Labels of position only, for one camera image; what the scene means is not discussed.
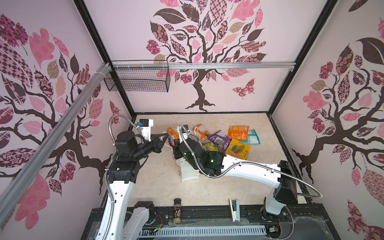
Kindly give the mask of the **left aluminium rail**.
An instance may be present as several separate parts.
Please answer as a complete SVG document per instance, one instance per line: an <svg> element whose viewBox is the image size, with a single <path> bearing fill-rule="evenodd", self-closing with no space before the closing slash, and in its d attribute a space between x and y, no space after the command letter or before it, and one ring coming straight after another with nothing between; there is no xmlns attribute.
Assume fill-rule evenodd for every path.
<svg viewBox="0 0 384 240"><path fill-rule="evenodd" d="M83 91L71 104L67 112L59 120L52 132L47 136L42 144L36 149L32 158L21 169L20 173L14 178L10 185L1 195L1 224L5 222L12 210L15 208L20 198L30 186L36 175L39 173L44 163L61 141L68 128L74 122L85 106L98 84L105 78L111 70L110 63L103 63L91 77L91 82L86 84Z"/></svg>

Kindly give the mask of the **teal white snack packet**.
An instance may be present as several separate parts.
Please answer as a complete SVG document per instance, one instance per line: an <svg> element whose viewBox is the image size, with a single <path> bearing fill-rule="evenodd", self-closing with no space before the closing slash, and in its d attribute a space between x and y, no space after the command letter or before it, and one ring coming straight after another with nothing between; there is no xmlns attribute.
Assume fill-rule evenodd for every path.
<svg viewBox="0 0 384 240"><path fill-rule="evenodd" d="M249 130L247 134L242 134L243 139L240 142L247 145L259 145L260 140L254 129Z"/></svg>

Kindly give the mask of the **aluminium rail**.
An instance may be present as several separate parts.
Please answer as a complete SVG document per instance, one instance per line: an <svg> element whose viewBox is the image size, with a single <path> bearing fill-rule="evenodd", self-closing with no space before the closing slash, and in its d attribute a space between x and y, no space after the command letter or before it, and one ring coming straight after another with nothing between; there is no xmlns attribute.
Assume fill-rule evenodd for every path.
<svg viewBox="0 0 384 240"><path fill-rule="evenodd" d="M116 69L161 69L161 70L208 70L208 69L294 69L295 62L257 62L257 63L183 63L183 64L145 64L145 63L123 63L114 62Z"/></svg>
<svg viewBox="0 0 384 240"><path fill-rule="evenodd" d="M105 78L111 70L110 63L103 63L91 77L91 82L86 84L83 91L71 104L67 112L59 120L52 132L47 136L42 144L36 149L32 158L21 169L20 173L14 178L10 185L1 195L1 224L5 222L12 210L15 208L20 198L30 186L36 175L39 173L44 163L61 141L68 128L74 122L85 106L98 84Z"/></svg>

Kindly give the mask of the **white paper bag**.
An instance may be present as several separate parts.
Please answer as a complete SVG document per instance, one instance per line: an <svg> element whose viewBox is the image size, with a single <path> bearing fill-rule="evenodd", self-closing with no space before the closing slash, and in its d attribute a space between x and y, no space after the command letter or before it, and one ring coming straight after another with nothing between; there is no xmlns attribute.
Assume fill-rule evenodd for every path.
<svg viewBox="0 0 384 240"><path fill-rule="evenodd" d="M176 160L174 158L174 160L175 160L177 170L182 182L191 181L191 180L200 178L199 172L195 170L186 160L184 160L183 158L179 160Z"/></svg>

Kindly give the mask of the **yellow orange mango snack bag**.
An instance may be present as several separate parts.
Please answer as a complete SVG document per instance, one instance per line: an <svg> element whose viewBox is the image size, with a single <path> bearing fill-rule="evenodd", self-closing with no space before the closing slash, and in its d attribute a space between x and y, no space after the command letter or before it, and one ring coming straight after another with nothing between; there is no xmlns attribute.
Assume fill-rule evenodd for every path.
<svg viewBox="0 0 384 240"><path fill-rule="evenodd" d="M225 151L225 154L237 159L246 160L249 156L250 151L251 146L244 144L239 140L232 139Z"/></svg>

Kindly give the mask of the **green Fox's bag upper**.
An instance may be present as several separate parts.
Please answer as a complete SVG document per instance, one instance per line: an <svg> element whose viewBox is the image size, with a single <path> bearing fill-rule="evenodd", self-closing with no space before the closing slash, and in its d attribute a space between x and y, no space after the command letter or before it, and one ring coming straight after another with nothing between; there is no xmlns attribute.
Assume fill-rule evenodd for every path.
<svg viewBox="0 0 384 240"><path fill-rule="evenodd" d="M203 149L206 151L212 151L212 152L222 152L222 150L212 142L204 143Z"/></svg>

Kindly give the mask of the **purple snack packet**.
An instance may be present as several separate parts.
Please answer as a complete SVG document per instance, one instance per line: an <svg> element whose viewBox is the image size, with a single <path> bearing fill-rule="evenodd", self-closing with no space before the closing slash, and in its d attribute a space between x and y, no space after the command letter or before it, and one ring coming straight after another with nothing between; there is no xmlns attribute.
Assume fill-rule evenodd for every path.
<svg viewBox="0 0 384 240"><path fill-rule="evenodd" d="M226 150L232 141L232 138L225 135L222 131L218 131L207 137L208 140L214 143L218 148Z"/></svg>

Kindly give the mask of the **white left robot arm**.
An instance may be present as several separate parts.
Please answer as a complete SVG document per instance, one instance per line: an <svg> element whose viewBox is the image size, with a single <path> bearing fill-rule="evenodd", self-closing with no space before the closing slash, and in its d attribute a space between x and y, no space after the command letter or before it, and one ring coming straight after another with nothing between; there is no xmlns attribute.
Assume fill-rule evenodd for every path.
<svg viewBox="0 0 384 240"><path fill-rule="evenodd" d="M106 187L109 194L99 231L98 240L135 240L147 222L155 219L152 201L137 202L127 220L127 208L139 171L151 153L161 153L167 134L153 134L146 140L133 131L118 134L116 154L108 167Z"/></svg>

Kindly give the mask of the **orange snack packet far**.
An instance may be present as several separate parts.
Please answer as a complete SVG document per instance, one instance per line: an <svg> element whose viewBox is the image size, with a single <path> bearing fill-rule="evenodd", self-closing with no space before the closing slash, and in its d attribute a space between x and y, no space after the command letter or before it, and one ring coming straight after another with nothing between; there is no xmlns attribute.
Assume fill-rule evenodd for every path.
<svg viewBox="0 0 384 240"><path fill-rule="evenodd" d="M228 136L239 141L248 140L249 126L230 126Z"/></svg>

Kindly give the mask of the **spice bottle black cap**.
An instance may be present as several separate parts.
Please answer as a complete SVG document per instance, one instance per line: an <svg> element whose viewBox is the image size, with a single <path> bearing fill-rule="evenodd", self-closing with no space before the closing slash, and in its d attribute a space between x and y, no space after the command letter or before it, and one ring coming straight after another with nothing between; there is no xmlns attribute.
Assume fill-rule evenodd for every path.
<svg viewBox="0 0 384 240"><path fill-rule="evenodd" d="M182 206L181 206L182 200L180 198L174 199L174 218L173 218L173 223L174 224L180 224L181 223L181 211L182 211Z"/></svg>

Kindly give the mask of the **back aluminium rail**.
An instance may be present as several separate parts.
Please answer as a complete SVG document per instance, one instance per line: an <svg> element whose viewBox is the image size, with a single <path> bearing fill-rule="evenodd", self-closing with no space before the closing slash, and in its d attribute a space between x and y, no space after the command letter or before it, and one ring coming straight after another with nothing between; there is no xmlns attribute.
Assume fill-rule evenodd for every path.
<svg viewBox="0 0 384 240"><path fill-rule="evenodd" d="M294 69L295 62L257 62L257 63L183 63L183 64L145 64L145 63L123 63L114 62L116 69L161 69L161 70L208 70L208 69Z"/></svg>

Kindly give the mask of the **orange white snack packet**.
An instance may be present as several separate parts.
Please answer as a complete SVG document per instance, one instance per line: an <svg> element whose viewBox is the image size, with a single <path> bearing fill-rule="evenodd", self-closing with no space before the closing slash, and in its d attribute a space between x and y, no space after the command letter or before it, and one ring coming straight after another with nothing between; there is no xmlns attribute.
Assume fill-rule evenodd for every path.
<svg viewBox="0 0 384 240"><path fill-rule="evenodd" d="M203 143L208 140L208 137L212 135L212 133L206 129L203 124L198 124L194 127L193 132L196 136L199 137L200 141Z"/></svg>

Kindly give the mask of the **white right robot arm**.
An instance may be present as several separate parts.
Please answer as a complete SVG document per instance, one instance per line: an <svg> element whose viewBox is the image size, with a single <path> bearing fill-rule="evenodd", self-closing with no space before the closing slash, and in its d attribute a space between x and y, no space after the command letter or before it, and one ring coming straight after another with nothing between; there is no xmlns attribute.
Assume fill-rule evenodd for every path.
<svg viewBox="0 0 384 240"><path fill-rule="evenodd" d="M264 202L264 212L278 216L285 206L298 204L296 180L287 161L261 164L244 161L216 151L206 151L198 142L187 139L179 144L183 158L208 178L238 177L272 187Z"/></svg>

